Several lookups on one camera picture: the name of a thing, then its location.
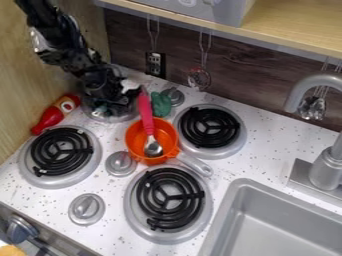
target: orange bowl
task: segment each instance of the orange bowl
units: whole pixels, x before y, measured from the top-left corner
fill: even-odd
[[[125,135],[125,141],[129,153],[136,161],[142,161],[147,165],[157,165],[164,163],[169,158],[174,158],[179,153],[178,133],[171,123],[161,118],[153,118],[154,136],[163,147],[163,155],[159,157],[146,157],[144,154],[144,145],[147,140],[147,134],[144,130],[141,120],[128,127]]]

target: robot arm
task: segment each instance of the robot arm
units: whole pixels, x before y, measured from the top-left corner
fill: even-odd
[[[82,81],[93,113],[115,117],[131,111],[140,88],[122,93],[121,76],[89,48],[76,20],[48,0],[15,0],[26,13],[34,52],[47,64],[60,66]]]

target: red bottle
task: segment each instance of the red bottle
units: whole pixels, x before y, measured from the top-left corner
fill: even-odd
[[[39,123],[32,127],[31,132],[34,135],[41,134],[45,128],[61,122],[67,114],[77,108],[80,104],[81,101],[79,97],[72,94],[65,94],[57,100],[55,104],[44,111]]]

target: wooden wall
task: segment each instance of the wooden wall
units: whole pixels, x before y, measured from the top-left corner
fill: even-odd
[[[91,0],[58,0],[79,21],[89,44],[109,57],[103,10]],[[26,17],[13,0],[0,3],[0,163],[29,137],[44,109],[70,90],[73,78],[33,53]]]
[[[146,20],[112,10],[105,11],[105,20],[112,62],[144,71],[145,51],[150,49]],[[200,63],[198,36],[196,31],[160,24],[158,51],[167,55],[168,80],[187,84],[188,70]],[[212,76],[208,92],[289,115],[282,109],[291,87],[321,66],[318,61],[214,37],[207,62]],[[341,97],[330,90],[325,120],[313,123],[342,130]]]

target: sink basin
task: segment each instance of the sink basin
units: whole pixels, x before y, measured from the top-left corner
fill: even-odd
[[[342,217],[238,179],[228,188],[199,255],[342,255]]]

